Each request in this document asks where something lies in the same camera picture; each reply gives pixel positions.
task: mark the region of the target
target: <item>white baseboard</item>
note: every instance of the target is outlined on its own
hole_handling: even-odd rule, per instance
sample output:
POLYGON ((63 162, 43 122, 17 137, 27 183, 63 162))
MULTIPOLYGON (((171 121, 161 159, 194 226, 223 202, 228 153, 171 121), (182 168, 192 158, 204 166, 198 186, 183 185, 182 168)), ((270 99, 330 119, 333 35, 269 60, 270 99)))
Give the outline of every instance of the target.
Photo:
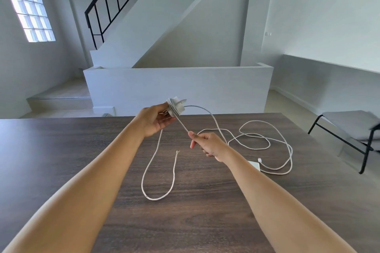
POLYGON ((285 97, 289 98, 290 100, 294 101, 295 103, 301 105, 302 107, 305 107, 307 110, 313 112, 316 115, 321 115, 323 113, 323 110, 315 107, 314 105, 311 105, 309 102, 306 102, 305 100, 297 97, 296 95, 279 88, 277 86, 271 86, 272 90, 277 91, 278 93, 284 95, 285 97))
POLYGON ((92 110, 94 111, 94 113, 99 113, 99 114, 108 113, 108 114, 111 114, 112 116, 116 116, 115 107, 112 107, 112 106, 94 106, 92 110))

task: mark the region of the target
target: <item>person's left arm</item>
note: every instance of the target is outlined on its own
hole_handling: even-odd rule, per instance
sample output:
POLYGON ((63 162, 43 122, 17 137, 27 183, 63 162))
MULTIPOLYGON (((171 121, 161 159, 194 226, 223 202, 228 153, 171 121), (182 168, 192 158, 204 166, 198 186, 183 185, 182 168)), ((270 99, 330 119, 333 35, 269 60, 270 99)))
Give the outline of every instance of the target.
POLYGON ((90 252, 141 142, 174 121, 161 114, 167 107, 164 103, 141 110, 41 206, 3 253, 90 252))

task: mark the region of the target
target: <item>cord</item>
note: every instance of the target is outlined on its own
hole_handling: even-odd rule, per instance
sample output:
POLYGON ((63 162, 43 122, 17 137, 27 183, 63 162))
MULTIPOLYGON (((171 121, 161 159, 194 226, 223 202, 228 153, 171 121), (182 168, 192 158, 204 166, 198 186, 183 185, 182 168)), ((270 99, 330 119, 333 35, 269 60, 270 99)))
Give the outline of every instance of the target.
MULTIPOLYGON (((171 98, 169 98, 169 99, 167 100, 171 112, 172 112, 172 113, 174 114, 174 116, 177 118, 177 120, 179 121, 179 123, 181 123, 181 125, 183 126, 183 128, 184 128, 187 132, 189 132, 189 131, 187 130, 186 126, 184 126, 184 124, 182 123, 182 121, 179 119, 179 115, 180 115, 180 113, 179 113, 179 111, 177 110, 177 107, 176 107, 176 106, 178 105, 178 103, 181 103, 182 101, 183 101, 183 100, 181 100, 181 101, 179 101, 179 102, 174 102, 174 100, 171 99, 171 98)), ((265 167, 265 168, 267 168, 267 169, 270 169, 270 170, 273 170, 273 171, 277 171, 277 170, 280 170, 280 169, 284 168, 284 167, 290 162, 290 168, 289 168, 289 170, 288 170, 287 172, 284 172, 284 173, 268 172, 268 171, 264 171, 264 170, 262 170, 262 169, 260 169, 260 171, 261 171, 261 172, 264 172, 264 173, 267 173, 267 174, 273 174, 273 175, 285 175, 285 174, 288 174, 288 173, 292 170, 292 168, 293 168, 293 159, 292 159, 293 148, 292 148, 292 146, 290 146, 290 145, 287 143, 286 139, 285 139, 284 136, 280 133, 280 131, 279 131, 275 126, 273 126, 272 124, 270 124, 270 123, 268 123, 268 122, 266 122, 266 121, 261 121, 261 120, 250 120, 250 121, 248 121, 248 122, 245 122, 245 123, 240 127, 239 132, 240 132, 241 134, 238 135, 238 136, 234 136, 230 130, 220 128, 218 122, 216 121, 216 119, 215 119, 215 117, 214 117, 214 115, 213 115, 210 111, 208 111, 206 108, 203 108, 203 107, 201 107, 201 106, 196 106, 196 105, 187 105, 187 106, 184 106, 184 108, 185 108, 185 107, 197 107, 197 108, 201 108, 201 109, 203 109, 203 110, 206 110, 208 113, 210 113, 211 117, 212 117, 212 118, 214 119, 214 121, 215 121, 215 124, 216 124, 216 127, 217 127, 217 128, 212 128, 212 129, 206 128, 206 129, 203 129, 203 130, 199 131, 198 134, 202 133, 203 131, 218 130, 218 131, 220 132, 221 136, 223 137, 224 141, 227 143, 228 146, 230 146, 230 143, 231 143, 231 141, 233 141, 233 140, 236 140, 240 145, 242 145, 242 146, 244 146, 245 148, 250 149, 250 150, 265 150, 265 149, 268 149, 268 148, 271 146, 271 142, 270 142, 270 140, 277 141, 277 142, 280 142, 280 143, 285 144, 285 145, 287 146, 287 149, 288 149, 288 152, 289 152, 289 158, 286 160, 286 162, 285 162, 282 166, 280 166, 280 167, 278 167, 278 168, 271 168, 271 167, 268 167, 268 166, 266 166, 266 165, 263 164, 261 158, 258 158, 258 162, 259 162, 263 167, 265 167), (258 133, 243 133, 243 132, 241 131, 242 128, 243 128, 245 125, 247 125, 248 123, 251 123, 251 122, 263 122, 263 123, 269 124, 270 126, 272 126, 272 127, 278 132, 278 134, 280 134, 280 136, 282 137, 283 141, 281 141, 281 140, 277 140, 277 139, 274 139, 274 138, 265 137, 265 136, 263 136, 263 135, 261 135, 261 134, 258 134, 258 133), (225 136, 224 136, 224 134, 222 133, 222 130, 228 131, 228 132, 232 135, 233 138, 232 138, 230 141, 227 141, 226 138, 225 138, 225 136), (241 136, 248 136, 248 137, 251 137, 251 138, 263 138, 263 139, 265 139, 265 140, 268 142, 268 146, 265 147, 265 148, 251 148, 251 147, 248 147, 248 146, 242 144, 242 143, 238 140, 238 138, 241 137, 241 136)), ((175 168, 176 168, 177 156, 178 156, 179 151, 177 151, 177 153, 176 153, 176 157, 175 157, 175 159, 174 159, 174 166, 173 166, 173 183, 171 184, 171 188, 169 189, 168 193, 166 193, 165 195, 163 195, 163 196, 161 196, 161 197, 159 197, 159 198, 150 198, 150 197, 148 197, 148 196, 146 195, 146 193, 145 193, 145 191, 144 191, 144 185, 143 185, 143 183, 144 183, 145 174, 146 174, 146 172, 148 171, 148 168, 149 168, 150 164, 152 163, 154 157, 156 156, 156 154, 157 154, 157 152, 158 152, 158 150, 159 150, 159 147, 160 147, 160 141, 161 141, 161 137, 162 137, 162 132, 163 132, 163 130, 161 130, 160 137, 159 137, 159 141, 158 141, 158 143, 157 143, 156 151, 154 152, 152 159, 150 160, 148 166, 146 167, 145 172, 144 172, 144 174, 143 174, 143 176, 142 176, 142 180, 141 180, 141 190, 142 190, 142 193, 144 194, 144 196, 145 196, 147 199, 152 200, 152 201, 161 200, 161 199, 165 198, 166 196, 168 196, 168 194, 169 194, 169 193, 172 191, 172 189, 173 189, 173 186, 174 186, 174 180, 175 180, 175 178, 176 178, 175 168)))

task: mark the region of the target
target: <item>glass block window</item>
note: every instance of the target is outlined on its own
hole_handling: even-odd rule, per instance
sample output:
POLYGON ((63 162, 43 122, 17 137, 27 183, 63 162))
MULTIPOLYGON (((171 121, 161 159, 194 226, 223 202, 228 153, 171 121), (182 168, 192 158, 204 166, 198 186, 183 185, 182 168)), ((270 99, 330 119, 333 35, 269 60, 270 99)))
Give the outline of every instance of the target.
POLYGON ((11 0, 29 42, 55 41, 42 0, 11 0))

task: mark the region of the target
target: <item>table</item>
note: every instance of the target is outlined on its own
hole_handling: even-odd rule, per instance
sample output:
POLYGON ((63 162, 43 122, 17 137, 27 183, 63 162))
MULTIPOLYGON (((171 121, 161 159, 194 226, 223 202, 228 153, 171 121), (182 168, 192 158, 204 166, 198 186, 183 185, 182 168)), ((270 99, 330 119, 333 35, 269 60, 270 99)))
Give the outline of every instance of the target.
MULTIPOLYGON (((237 133, 249 120, 270 122, 294 149, 294 168, 270 176, 326 222, 358 252, 380 248, 379 188, 280 113, 217 115, 222 128, 237 133)), ((0 120, 0 250, 65 182, 93 160, 130 117, 0 120)), ((213 128, 210 116, 183 116, 187 128, 213 128)), ((280 138, 264 123, 246 132, 280 138)), ((164 130, 160 150, 145 177, 150 197, 168 191, 176 150, 180 150, 173 191, 161 201, 141 192, 143 172, 158 135, 146 139, 134 159, 93 252, 273 252, 228 168, 199 149, 191 150, 182 126, 164 130)), ((252 146, 264 140, 242 138, 252 146)), ((278 167, 286 146, 252 151, 231 145, 248 160, 278 167)))

